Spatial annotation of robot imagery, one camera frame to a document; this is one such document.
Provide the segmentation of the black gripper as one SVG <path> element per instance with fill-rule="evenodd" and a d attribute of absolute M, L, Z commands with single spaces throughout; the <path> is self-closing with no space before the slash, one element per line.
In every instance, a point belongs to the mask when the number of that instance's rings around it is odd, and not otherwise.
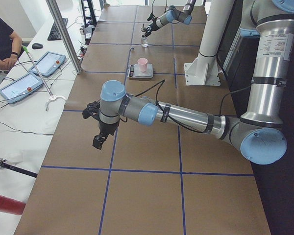
<path fill-rule="evenodd" d="M 160 24 L 160 21 L 154 21 L 154 22 L 152 22 L 147 27 L 147 30 L 143 33 L 142 37 L 143 38 L 147 38 L 151 34 L 151 32 L 159 30 L 161 28 L 160 25 L 161 25 Z"/>
<path fill-rule="evenodd" d="M 107 124 L 101 120 L 98 122 L 98 127 L 100 130 L 99 135 L 95 135 L 93 138 L 93 143 L 92 146 L 96 149 L 101 150 L 103 143 L 106 141 L 108 135 L 113 136 L 115 134 L 116 129 L 119 126 L 119 121 L 112 123 L 112 124 Z"/>

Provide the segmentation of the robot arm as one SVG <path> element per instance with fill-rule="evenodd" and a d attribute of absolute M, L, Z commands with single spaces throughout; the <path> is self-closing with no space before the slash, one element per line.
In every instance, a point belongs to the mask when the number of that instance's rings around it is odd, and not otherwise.
<path fill-rule="evenodd" d="M 88 104 L 82 113 L 98 121 L 93 147 L 101 149 L 125 117 L 146 126 L 159 120 L 214 135 L 258 165 L 280 160 L 287 151 L 279 111 L 294 43 L 294 0 L 245 0 L 242 7 L 239 34 L 258 39 L 244 112 L 237 110 L 233 116 L 198 112 L 130 94 L 123 83 L 109 80 L 102 86 L 100 100 Z"/>
<path fill-rule="evenodd" d="M 147 27 L 142 27 L 141 31 L 143 32 L 142 39 L 147 38 L 151 35 L 152 32 L 159 30 L 163 26 L 168 23 L 172 23 L 173 21 L 178 21 L 179 23 L 183 23 L 189 25 L 192 16 L 191 13 L 194 9 L 196 0 L 188 0 L 182 11 L 176 9 L 175 6 L 171 5 L 165 8 L 164 14 L 160 17 L 156 17 L 153 14 L 153 4 L 151 7 L 151 13 L 147 19 L 147 21 L 152 21 Z"/>

